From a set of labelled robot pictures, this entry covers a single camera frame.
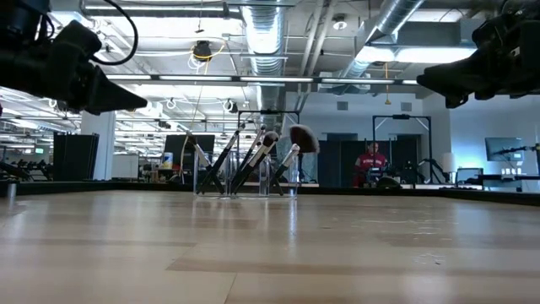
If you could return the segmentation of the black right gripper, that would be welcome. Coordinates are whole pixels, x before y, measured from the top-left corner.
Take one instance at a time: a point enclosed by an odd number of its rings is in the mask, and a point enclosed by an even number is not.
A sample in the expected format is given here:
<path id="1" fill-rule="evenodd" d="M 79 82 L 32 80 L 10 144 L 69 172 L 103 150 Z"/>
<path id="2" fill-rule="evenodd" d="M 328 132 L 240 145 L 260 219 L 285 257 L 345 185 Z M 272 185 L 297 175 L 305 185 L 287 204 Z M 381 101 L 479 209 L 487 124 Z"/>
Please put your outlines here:
<path id="1" fill-rule="evenodd" d="M 506 82 L 516 58 L 511 54 L 517 48 L 507 35 L 521 20 L 521 12 L 504 12 L 492 19 L 486 19 L 472 33 L 477 51 L 483 60 L 481 75 L 487 79 L 487 86 L 474 93 L 479 100 L 488 100 L 496 95 L 509 95 L 511 99 L 520 98 L 518 88 Z M 471 90 L 453 84 L 476 85 L 479 59 L 466 58 L 456 62 L 442 63 L 426 68 L 417 82 L 423 87 L 442 95 L 446 109 L 456 109 L 469 100 Z"/>

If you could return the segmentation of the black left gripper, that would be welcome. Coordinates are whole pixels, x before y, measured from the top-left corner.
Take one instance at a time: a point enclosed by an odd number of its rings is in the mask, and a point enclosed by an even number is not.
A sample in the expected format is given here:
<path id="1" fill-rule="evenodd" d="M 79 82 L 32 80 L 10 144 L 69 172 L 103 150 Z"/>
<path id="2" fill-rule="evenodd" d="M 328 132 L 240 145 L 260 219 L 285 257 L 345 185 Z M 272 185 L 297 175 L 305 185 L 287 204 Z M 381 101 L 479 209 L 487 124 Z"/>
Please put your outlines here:
<path id="1" fill-rule="evenodd" d="M 52 97 L 90 114 L 143 108 L 147 101 L 110 81 L 89 62 L 101 48 L 97 35 L 76 20 L 65 26 L 50 47 Z"/>

